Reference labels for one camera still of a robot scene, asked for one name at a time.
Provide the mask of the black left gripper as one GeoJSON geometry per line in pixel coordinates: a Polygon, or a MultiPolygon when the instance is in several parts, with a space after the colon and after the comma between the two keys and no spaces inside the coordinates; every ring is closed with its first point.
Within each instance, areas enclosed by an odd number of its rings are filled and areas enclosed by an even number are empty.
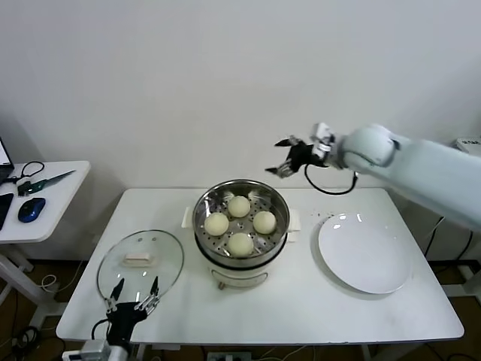
{"type": "Polygon", "coordinates": [[[108,321],[108,344],[128,344],[131,340],[135,326],[146,320],[159,303],[159,277],[156,276],[150,294],[140,303],[124,302],[116,305],[123,290],[125,279],[121,278],[113,288],[110,297],[106,300],[108,321]]]}

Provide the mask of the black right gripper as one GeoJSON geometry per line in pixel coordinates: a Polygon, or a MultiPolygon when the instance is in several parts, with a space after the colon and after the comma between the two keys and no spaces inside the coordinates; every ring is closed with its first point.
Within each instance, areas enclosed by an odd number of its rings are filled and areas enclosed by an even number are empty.
{"type": "Polygon", "coordinates": [[[291,147],[289,159],[277,167],[266,168],[265,171],[277,177],[290,177],[296,173],[294,169],[299,169],[303,165],[314,164],[313,145],[299,144],[300,142],[299,138],[285,138],[278,141],[275,144],[276,147],[291,147]]]}

